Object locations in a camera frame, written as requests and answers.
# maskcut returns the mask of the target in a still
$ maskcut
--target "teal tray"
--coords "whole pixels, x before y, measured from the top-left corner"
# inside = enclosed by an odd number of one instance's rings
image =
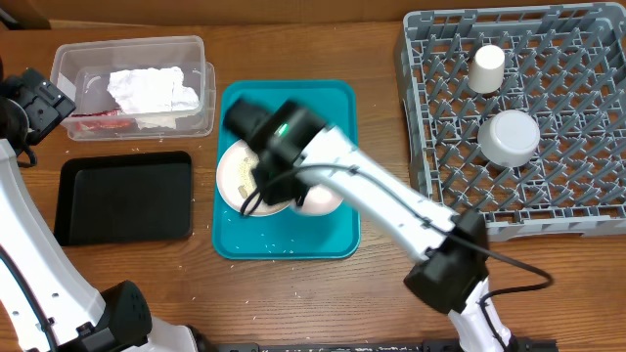
[[[240,81],[222,95],[217,160],[238,138],[223,127],[226,110],[240,97],[277,110],[296,100],[341,128],[357,144],[356,97],[337,80]],[[339,259],[361,241],[359,213],[343,203],[325,216],[303,216],[287,208],[266,217],[242,218],[215,188],[213,246],[228,259]]]

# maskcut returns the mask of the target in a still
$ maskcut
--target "red object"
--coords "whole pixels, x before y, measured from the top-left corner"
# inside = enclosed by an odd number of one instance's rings
[[[98,117],[98,116],[117,116],[122,114],[120,109],[107,110],[96,113],[74,114],[71,117]],[[97,131],[103,129],[117,129],[130,127],[133,124],[132,119],[109,119],[103,118],[98,121],[81,121],[76,122],[76,127],[80,131]]]

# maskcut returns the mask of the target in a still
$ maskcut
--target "gray dish rack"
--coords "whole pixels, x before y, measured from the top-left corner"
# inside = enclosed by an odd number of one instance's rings
[[[491,241],[625,234],[625,32],[616,3],[408,14],[395,65],[412,187],[457,211],[479,209]],[[467,74],[486,44],[505,51],[505,79],[480,95]],[[500,168],[476,136],[510,109],[536,119],[541,142],[526,165]]]

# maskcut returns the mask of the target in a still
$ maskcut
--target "wooden table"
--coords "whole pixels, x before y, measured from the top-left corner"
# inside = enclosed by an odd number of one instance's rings
[[[218,96],[244,79],[342,79],[357,96],[360,147],[408,181],[407,133],[392,59],[400,27],[381,22],[3,32],[0,52],[6,74],[31,66],[48,75],[62,44],[195,34],[215,65]],[[53,227],[59,173],[67,160],[188,152],[194,161],[194,236],[180,242],[67,248],[66,254],[97,289],[131,280],[154,315],[193,325],[214,342],[407,342],[456,336],[445,316],[403,286],[411,262],[368,220],[359,249],[345,260],[233,262],[217,255],[207,225],[218,133],[215,126],[202,139],[77,143],[59,127],[36,147],[39,165],[22,174]],[[550,289],[496,299],[500,316],[515,334],[556,338],[561,351],[626,349],[626,237],[553,236],[493,247],[557,278]],[[489,268],[494,288],[535,280],[493,260]],[[18,349],[13,328],[0,313],[0,350]]]

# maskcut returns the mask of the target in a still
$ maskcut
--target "green light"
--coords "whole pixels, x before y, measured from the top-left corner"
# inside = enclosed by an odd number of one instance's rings
[[[274,132],[275,135],[277,136],[283,136],[285,133],[287,133],[287,131],[289,131],[290,126],[287,125],[286,123],[283,123],[277,130],[276,132]]]

